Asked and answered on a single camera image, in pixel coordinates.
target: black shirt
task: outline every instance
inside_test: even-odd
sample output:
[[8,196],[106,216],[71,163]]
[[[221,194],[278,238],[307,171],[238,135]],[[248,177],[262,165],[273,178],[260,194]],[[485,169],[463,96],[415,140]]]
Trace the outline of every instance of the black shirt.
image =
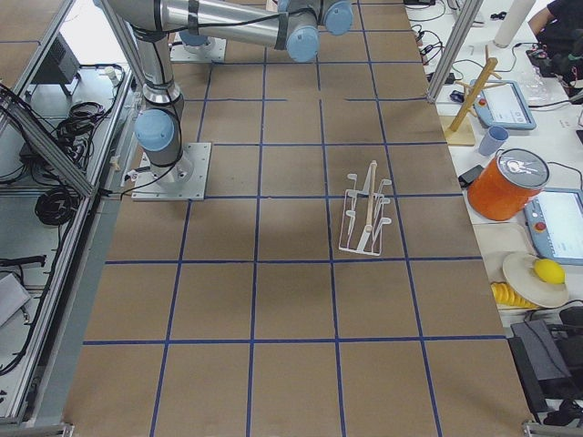
[[557,20],[549,23],[537,39],[547,46],[550,56],[568,54],[575,42],[573,30],[583,28],[583,0],[555,0],[547,8]]

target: person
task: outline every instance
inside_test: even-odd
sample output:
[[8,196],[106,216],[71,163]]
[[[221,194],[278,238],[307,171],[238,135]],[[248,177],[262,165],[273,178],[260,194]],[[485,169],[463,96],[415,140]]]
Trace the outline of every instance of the person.
[[583,28],[583,0],[555,0],[537,12],[528,24],[550,57],[573,49],[573,31]]

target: yellow spiral object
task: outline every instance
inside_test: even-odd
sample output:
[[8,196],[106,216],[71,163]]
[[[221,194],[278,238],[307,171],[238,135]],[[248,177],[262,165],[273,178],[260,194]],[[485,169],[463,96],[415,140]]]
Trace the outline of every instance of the yellow spiral object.
[[491,287],[492,292],[494,293],[494,299],[496,300],[496,303],[509,305],[511,307],[530,309],[538,308],[537,305],[526,300],[518,293],[516,293],[514,289],[505,282],[494,282],[492,283]]

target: blue joint cap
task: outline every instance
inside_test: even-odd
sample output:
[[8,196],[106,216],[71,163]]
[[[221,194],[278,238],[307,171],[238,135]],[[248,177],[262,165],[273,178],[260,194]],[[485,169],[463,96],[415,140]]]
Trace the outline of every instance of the blue joint cap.
[[324,16],[326,30],[332,35],[344,35],[353,25],[354,15],[351,4],[345,0],[334,3]]
[[207,44],[209,41],[208,36],[204,35],[193,35],[188,30],[182,30],[179,32],[180,39],[184,43],[185,46],[193,46],[193,47],[200,47]]
[[277,2],[277,12],[287,12],[290,0],[279,0]]
[[174,122],[164,111],[149,109],[138,116],[134,133],[148,152],[159,152],[174,138]]
[[318,29],[311,25],[299,27],[288,36],[286,48],[291,59],[296,62],[308,62],[318,55],[320,36]]

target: silver lid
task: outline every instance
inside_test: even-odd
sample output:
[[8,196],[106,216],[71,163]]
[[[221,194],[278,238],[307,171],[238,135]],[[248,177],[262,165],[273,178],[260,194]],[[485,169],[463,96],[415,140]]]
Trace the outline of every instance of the silver lid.
[[550,176],[547,163],[538,155],[522,148],[511,148],[498,156],[500,173],[522,188],[543,188]]

